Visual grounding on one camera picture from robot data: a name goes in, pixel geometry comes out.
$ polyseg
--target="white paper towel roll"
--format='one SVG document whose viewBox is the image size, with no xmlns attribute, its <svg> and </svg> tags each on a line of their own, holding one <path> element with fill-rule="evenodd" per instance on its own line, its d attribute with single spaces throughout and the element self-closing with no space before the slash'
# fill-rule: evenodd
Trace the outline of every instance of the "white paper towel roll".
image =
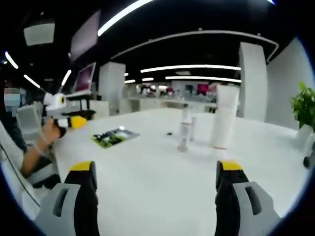
<svg viewBox="0 0 315 236">
<path fill-rule="evenodd" d="M 240 89 L 231 86 L 217 86 L 218 109 L 215 114 L 210 146 L 227 149 L 232 135 Z"/>
</svg>

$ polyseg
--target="computer screen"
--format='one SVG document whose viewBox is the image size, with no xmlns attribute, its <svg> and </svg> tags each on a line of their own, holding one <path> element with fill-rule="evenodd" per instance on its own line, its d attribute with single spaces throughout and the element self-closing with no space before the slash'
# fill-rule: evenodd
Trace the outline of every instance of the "computer screen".
<svg viewBox="0 0 315 236">
<path fill-rule="evenodd" d="M 206 93 L 209 90 L 208 84 L 198 84 L 197 85 L 197 92 L 199 93 Z"/>
<path fill-rule="evenodd" d="M 90 17 L 75 33 L 71 41 L 71 62 L 84 54 L 97 43 L 100 11 Z"/>
<path fill-rule="evenodd" d="M 95 65 L 96 65 L 96 62 L 88 65 L 87 67 L 79 71 L 77 80 L 74 85 L 75 92 L 91 89 Z"/>
</svg>

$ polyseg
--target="white table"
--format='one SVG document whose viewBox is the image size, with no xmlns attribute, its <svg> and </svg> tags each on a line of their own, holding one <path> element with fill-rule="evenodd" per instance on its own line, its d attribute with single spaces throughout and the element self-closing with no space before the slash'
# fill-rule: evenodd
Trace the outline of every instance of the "white table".
<svg viewBox="0 0 315 236">
<path fill-rule="evenodd" d="M 216 103 L 185 101 L 181 99 L 162 99 L 162 98 L 125 98 L 120 103 L 120 114 L 127 114 L 131 112 L 154 110 L 158 108 L 177 108 L 182 109 L 183 104 L 188 103 L 194 105 L 201 113 L 209 112 L 210 108 L 215 109 Z"/>
<path fill-rule="evenodd" d="M 217 155 L 208 148 L 213 114 L 200 114 L 196 141 L 176 149 L 181 111 L 157 109 L 89 121 L 54 145 L 62 181 L 71 166 L 96 162 L 98 227 L 109 236 L 210 236 L 216 230 Z M 108 149 L 93 134 L 125 126 L 140 136 Z M 307 170 L 294 130 L 236 119 L 225 158 L 238 160 L 250 181 L 274 199 L 280 216 L 303 188 Z"/>
</svg>

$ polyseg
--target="white pillar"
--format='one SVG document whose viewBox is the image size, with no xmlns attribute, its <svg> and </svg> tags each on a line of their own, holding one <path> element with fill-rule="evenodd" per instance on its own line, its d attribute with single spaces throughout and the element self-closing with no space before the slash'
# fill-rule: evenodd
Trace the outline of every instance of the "white pillar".
<svg viewBox="0 0 315 236">
<path fill-rule="evenodd" d="M 260 45 L 241 42 L 240 116 L 265 122 L 268 78 L 264 50 Z"/>
<path fill-rule="evenodd" d="M 125 83 L 126 65 L 109 62 L 99 69 L 98 94 L 108 101 L 111 115 L 116 115 Z"/>
</svg>

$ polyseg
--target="ceiling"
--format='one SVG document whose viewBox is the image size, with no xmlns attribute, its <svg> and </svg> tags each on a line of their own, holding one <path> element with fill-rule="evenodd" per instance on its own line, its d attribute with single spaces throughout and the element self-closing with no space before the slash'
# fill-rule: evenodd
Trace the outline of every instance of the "ceiling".
<svg viewBox="0 0 315 236">
<path fill-rule="evenodd" d="M 176 75 L 175 72 L 181 70 L 145 74 L 139 71 L 181 64 L 238 66 L 241 41 L 260 44 L 266 58 L 275 49 L 271 43 L 234 35 L 232 31 L 260 35 L 277 42 L 280 47 L 273 57 L 295 36 L 290 21 L 267 0 L 155 0 L 121 19 L 98 39 L 96 46 L 75 63 L 70 63 L 68 52 L 72 36 L 90 16 L 100 9 L 101 26 L 135 1 L 90 0 L 88 4 L 65 4 L 62 7 L 46 2 L 42 6 L 8 6 L 12 20 L 0 16 L 0 26 L 6 32 L 0 48 L 3 55 L 5 50 L 9 51 L 19 69 L 15 70 L 9 63 L 1 65 L 1 78 L 12 77 L 21 86 L 34 89 L 23 78 L 23 74 L 27 74 L 45 89 L 56 91 L 68 69 L 73 73 L 66 86 L 73 84 L 77 71 L 88 63 L 96 61 L 102 66 L 111 60 L 125 63 L 130 79 L 141 81 L 141 78 L 154 77 L 155 81 L 164 81 L 165 76 Z M 54 42 L 28 47 L 23 29 L 34 22 L 51 20 L 56 24 Z M 155 41 L 185 32 L 193 33 Z M 145 42 L 146 45 L 119 55 Z M 189 69 L 189 72 L 195 76 L 238 77 L 235 71 L 225 69 Z"/>
</svg>

